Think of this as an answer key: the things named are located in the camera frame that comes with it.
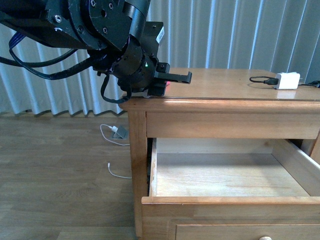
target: white cable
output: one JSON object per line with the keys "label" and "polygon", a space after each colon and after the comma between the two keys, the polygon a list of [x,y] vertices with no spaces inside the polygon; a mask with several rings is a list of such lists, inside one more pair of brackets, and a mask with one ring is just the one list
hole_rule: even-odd
{"label": "white cable", "polygon": [[111,173],[112,176],[115,176],[115,177],[118,177],[118,178],[122,178],[122,179],[132,179],[132,177],[127,177],[127,176],[119,176],[119,175],[115,175],[111,172],[110,170],[110,162],[108,162],[108,170],[109,170],[109,173]]}
{"label": "white cable", "polygon": [[106,126],[106,127],[110,128],[114,133],[118,130],[118,128],[115,127],[115,126],[113,126],[113,127],[109,126],[107,124],[101,124],[100,125],[100,131],[101,131],[101,134],[102,134],[102,136],[103,136],[103,138],[105,140],[109,141],[110,143],[117,144],[117,145],[120,145],[120,146],[130,146],[130,144],[121,144],[121,143],[118,143],[118,142],[115,142],[115,141],[111,141],[110,139],[106,138],[106,136],[104,135],[104,132],[102,131],[102,126]]}

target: white phone charger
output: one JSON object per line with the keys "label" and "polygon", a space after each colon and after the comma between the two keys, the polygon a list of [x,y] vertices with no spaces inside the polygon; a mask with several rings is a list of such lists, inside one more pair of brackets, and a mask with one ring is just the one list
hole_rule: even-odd
{"label": "white phone charger", "polygon": [[300,74],[296,72],[281,72],[275,76],[279,79],[278,84],[273,87],[278,90],[296,90],[299,85]]}

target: drawer front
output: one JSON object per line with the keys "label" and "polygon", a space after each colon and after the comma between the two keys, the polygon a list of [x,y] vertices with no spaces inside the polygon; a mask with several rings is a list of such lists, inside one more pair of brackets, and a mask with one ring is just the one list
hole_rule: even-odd
{"label": "drawer front", "polygon": [[[143,197],[142,230],[144,240],[175,240],[182,230],[196,232],[199,226],[214,232],[212,225],[311,225],[320,224],[320,197]],[[257,232],[264,237],[272,231]],[[232,238],[179,238],[228,239]],[[259,238],[236,238],[250,240]],[[291,238],[273,238],[291,240]],[[312,238],[292,238],[306,240]]]}
{"label": "drawer front", "polygon": [[316,114],[147,112],[148,138],[316,139]]}
{"label": "drawer front", "polygon": [[316,240],[319,236],[319,224],[177,225],[175,240]]}

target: charging cable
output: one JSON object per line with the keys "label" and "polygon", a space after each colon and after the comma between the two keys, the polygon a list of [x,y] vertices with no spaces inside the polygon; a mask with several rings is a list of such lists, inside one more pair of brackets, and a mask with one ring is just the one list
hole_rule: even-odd
{"label": "charging cable", "polygon": [[310,83],[299,83],[300,74],[297,72],[281,72],[277,73],[275,77],[269,76],[252,76],[249,78],[252,83],[260,83],[272,85],[277,90],[296,90],[298,86],[310,86],[320,88],[320,81],[313,81]]}
{"label": "charging cable", "polygon": [[109,170],[109,173],[112,175],[112,176],[115,176],[117,178],[122,178],[122,179],[132,179],[132,177],[127,177],[127,176],[119,176],[119,175],[116,175],[114,173],[111,172],[110,170],[110,162],[108,162],[108,170]]}
{"label": "charging cable", "polygon": [[101,134],[102,134],[102,136],[103,136],[103,138],[104,138],[105,140],[107,140],[107,141],[110,142],[110,143],[117,144],[117,145],[120,145],[120,146],[130,146],[130,144],[121,144],[121,143],[118,143],[118,142],[115,142],[115,141],[111,141],[110,139],[106,138],[104,132],[102,131],[102,127],[103,127],[103,126],[106,126],[106,127],[110,128],[111,131],[114,132],[114,133],[117,133],[118,128],[117,128],[116,126],[109,126],[109,125],[107,125],[107,124],[101,124],[101,125],[100,125],[100,131],[101,131]]}
{"label": "charging cable", "polygon": [[[253,79],[267,79],[267,80],[257,81]],[[277,85],[279,82],[278,78],[269,77],[269,76],[252,76],[249,78],[249,80],[250,82],[253,82],[253,83],[268,84],[268,85]]]}

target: wooden nightstand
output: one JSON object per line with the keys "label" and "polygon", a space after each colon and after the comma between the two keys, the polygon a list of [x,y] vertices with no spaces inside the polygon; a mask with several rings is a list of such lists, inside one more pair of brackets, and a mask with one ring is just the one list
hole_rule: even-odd
{"label": "wooden nightstand", "polygon": [[[176,68],[172,73],[188,71],[193,73],[191,85],[172,83],[165,97],[135,97],[121,105],[129,117],[137,236],[145,240],[192,240],[195,236],[201,240],[318,238],[319,89],[301,86],[297,90],[275,90],[272,86],[249,82],[251,76],[275,76],[264,70]],[[306,140],[303,147],[308,149],[310,157],[285,139]],[[157,152],[159,143],[161,152]],[[186,153],[181,152],[181,146],[185,146]],[[153,151],[152,162],[148,149]],[[190,149],[201,150],[194,153]],[[204,153],[200,161],[190,160],[193,154]],[[198,162],[202,164],[203,169],[192,175],[201,180],[208,177],[208,181],[214,181],[211,178],[214,173],[221,182],[225,181],[224,170],[216,173],[212,162],[220,167],[228,162],[229,166],[225,167],[228,171],[239,164],[250,168],[244,168],[243,174],[229,174],[228,177],[240,177],[234,180],[241,184],[225,184],[223,191],[219,191],[216,181],[218,185],[212,185],[215,188],[210,189],[209,184],[209,190],[194,191],[188,190],[188,186],[201,189],[206,184],[197,182],[197,178],[189,179],[188,171],[177,168],[175,177],[172,173],[166,175],[170,171],[165,169],[171,169],[170,155],[174,157],[175,168],[188,170],[198,168]],[[269,164],[275,169],[265,169]],[[246,176],[252,169],[261,173],[262,178]],[[279,175],[272,175],[278,170]],[[157,191],[158,185],[170,190]],[[178,192],[174,188],[186,188],[186,191]]]}

